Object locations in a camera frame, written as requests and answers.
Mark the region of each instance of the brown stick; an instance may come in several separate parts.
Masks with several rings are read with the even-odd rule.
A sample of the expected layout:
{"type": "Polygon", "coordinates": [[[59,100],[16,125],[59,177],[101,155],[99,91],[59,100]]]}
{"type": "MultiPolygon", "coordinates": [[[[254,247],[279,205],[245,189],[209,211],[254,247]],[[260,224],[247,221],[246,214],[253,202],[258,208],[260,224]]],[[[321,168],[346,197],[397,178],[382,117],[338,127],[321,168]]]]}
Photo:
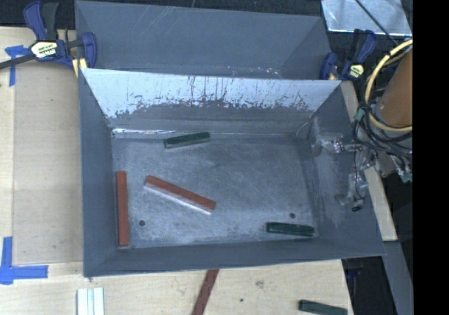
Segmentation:
{"type": "Polygon", "coordinates": [[[206,278],[204,279],[203,286],[199,292],[198,298],[196,299],[196,304],[192,315],[203,315],[206,305],[212,292],[213,284],[217,278],[219,269],[208,270],[206,278]]]}
{"type": "Polygon", "coordinates": [[[215,209],[216,206],[216,202],[213,200],[207,199],[204,196],[195,194],[181,187],[177,187],[174,184],[151,175],[148,175],[145,186],[155,192],[169,196],[173,200],[179,201],[188,206],[193,206],[209,214],[215,209]]]}
{"type": "Polygon", "coordinates": [[[117,216],[119,227],[119,246],[129,245],[129,221],[128,221],[128,190],[126,172],[116,172],[117,182],[117,216]]]}

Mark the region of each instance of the clamp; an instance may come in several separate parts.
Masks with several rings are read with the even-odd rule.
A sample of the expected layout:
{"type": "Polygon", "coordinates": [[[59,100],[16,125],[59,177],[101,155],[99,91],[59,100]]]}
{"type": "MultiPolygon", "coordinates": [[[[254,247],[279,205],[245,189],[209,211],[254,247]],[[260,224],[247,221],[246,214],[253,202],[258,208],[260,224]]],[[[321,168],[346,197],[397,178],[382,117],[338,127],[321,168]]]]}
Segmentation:
{"type": "Polygon", "coordinates": [[[70,55],[70,49],[77,46],[84,47],[84,58],[88,67],[93,67],[97,60],[97,45],[95,36],[91,32],[85,32],[81,39],[64,42],[58,39],[55,29],[55,15],[59,3],[35,1],[27,5],[23,16],[27,27],[36,36],[36,41],[28,48],[29,54],[13,58],[0,63],[0,69],[19,65],[29,60],[38,62],[52,62],[75,70],[76,60],[70,55]]]}
{"type": "Polygon", "coordinates": [[[328,53],[320,69],[319,78],[340,81],[355,81],[363,76],[363,62],[374,51],[377,37],[373,31],[354,30],[351,49],[343,62],[335,53],[328,53]]]}

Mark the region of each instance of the wooden table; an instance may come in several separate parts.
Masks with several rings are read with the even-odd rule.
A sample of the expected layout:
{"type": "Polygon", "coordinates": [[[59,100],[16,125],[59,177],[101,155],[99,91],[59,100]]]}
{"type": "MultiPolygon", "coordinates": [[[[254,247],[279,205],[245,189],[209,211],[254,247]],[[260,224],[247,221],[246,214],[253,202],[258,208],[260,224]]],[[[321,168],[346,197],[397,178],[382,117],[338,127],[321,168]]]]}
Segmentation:
{"type": "MultiPolygon", "coordinates": [[[[5,47],[28,46],[33,40],[26,28],[0,27],[0,61],[8,59],[5,47]]],[[[75,75],[31,61],[17,67],[16,86],[9,87],[8,79],[9,69],[1,70],[0,236],[13,236],[13,264],[50,265],[48,279],[0,286],[0,313],[75,314],[78,288],[103,287],[106,315],[190,314],[205,271],[82,276],[75,75]]],[[[354,115],[352,84],[345,84],[344,91],[354,115]]],[[[374,171],[366,175],[382,237],[396,240],[382,183],[374,171]]],[[[301,299],[353,314],[341,261],[223,269],[206,314],[301,314],[301,299]]]]}

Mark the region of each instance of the bin floor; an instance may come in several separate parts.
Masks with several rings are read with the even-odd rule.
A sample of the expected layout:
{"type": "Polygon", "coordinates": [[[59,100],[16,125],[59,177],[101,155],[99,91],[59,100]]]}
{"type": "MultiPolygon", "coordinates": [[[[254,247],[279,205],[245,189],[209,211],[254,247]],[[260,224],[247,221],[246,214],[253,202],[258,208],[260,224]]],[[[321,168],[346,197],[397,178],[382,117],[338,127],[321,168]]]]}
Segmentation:
{"type": "Polygon", "coordinates": [[[134,248],[302,238],[266,233],[267,222],[316,228],[302,172],[306,140],[212,134],[204,144],[165,149],[161,136],[148,136],[114,138],[112,151],[114,171],[128,174],[134,248]],[[148,175],[214,200],[215,210],[206,215],[146,190],[148,175]]]}

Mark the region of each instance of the gray bin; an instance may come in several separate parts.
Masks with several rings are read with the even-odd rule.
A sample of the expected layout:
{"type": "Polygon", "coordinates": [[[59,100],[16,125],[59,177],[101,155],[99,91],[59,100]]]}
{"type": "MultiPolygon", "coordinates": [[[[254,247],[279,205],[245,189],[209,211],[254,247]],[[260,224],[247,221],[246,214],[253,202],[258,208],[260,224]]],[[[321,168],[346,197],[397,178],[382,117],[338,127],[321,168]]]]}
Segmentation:
{"type": "Polygon", "coordinates": [[[369,196],[355,213],[335,200],[347,193],[354,154],[312,154],[322,135],[351,140],[340,82],[307,79],[328,51],[319,18],[95,2],[78,2],[76,14],[104,68],[79,76],[85,276],[384,254],[369,196]],[[220,42],[205,45],[201,30],[220,42]],[[205,144],[163,146],[204,131],[205,144]],[[128,175],[126,248],[117,243],[117,170],[128,175]],[[148,175],[217,206],[205,215],[160,198],[145,190],[148,175]],[[269,234],[267,222],[315,235],[269,234]]]}

